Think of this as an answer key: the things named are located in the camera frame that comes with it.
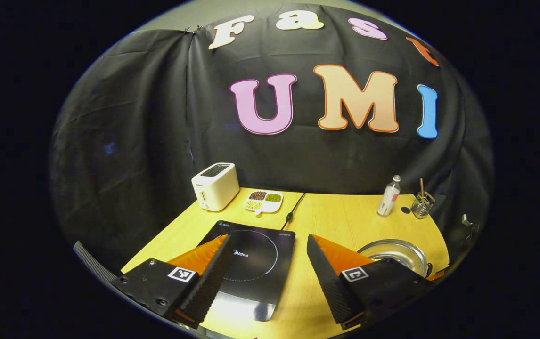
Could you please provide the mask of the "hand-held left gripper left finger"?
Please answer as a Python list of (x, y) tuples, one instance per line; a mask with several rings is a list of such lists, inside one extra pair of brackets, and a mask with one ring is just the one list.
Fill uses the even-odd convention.
[(171, 260), (150, 258), (110, 283), (141, 307), (196, 329), (211, 307), (232, 258), (223, 234)]

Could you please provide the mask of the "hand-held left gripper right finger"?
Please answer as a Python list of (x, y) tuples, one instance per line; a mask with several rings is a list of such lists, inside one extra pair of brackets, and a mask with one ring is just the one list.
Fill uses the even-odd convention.
[(369, 259), (317, 234), (308, 236), (306, 251), (332, 316), (343, 330), (382, 321), (434, 285), (396, 259)]

